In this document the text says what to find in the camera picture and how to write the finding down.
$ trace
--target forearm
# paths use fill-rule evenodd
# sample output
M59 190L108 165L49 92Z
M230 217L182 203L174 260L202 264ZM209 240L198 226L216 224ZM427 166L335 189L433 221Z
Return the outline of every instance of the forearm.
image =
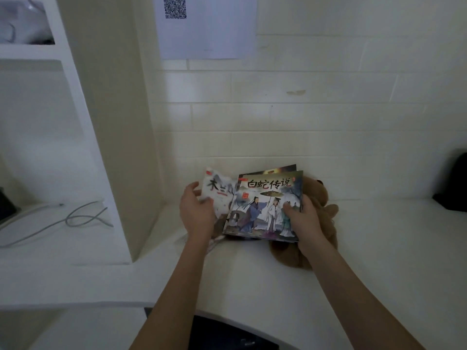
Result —
M355 349L423 349L324 236L311 237L304 254Z
M188 239L169 282L130 350L188 348L208 240Z

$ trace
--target brown plush toy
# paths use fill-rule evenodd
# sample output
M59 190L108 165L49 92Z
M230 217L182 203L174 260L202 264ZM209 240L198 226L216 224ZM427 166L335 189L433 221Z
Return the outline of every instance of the brown plush toy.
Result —
M329 197L321 181L303 177L303 194L312 201L324 236L337 249L336 229L332 218L339 211L339 206L335 204L326 206ZM282 264L295 268L312 269L308 259L300 252L297 243L270 241L269 248L272 255Z

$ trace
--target white brick wall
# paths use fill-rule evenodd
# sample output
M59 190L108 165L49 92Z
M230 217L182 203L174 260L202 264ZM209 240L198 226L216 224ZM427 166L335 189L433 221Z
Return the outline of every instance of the white brick wall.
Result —
M258 0L255 58L160 61L140 39L166 199L206 166L291 163L332 199L430 196L467 149L466 14L467 0Z

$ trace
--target illustrated man in blue robe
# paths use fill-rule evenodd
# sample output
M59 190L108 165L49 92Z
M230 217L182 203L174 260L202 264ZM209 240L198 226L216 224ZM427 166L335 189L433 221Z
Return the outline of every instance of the illustrated man in blue robe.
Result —
M255 196L253 201L248 205L248 210L246 215L238 222L237 226L240 227L240 232L251 233L254 228L254 221L260 215L261 210L263 209L263 204L261 204L260 199Z

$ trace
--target peeling paint patch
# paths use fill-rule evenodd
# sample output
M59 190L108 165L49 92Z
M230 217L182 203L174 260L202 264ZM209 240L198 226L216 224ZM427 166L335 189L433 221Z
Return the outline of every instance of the peeling paint patch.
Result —
M306 89L301 89L300 91L288 91L287 94L290 96L303 96L306 93Z

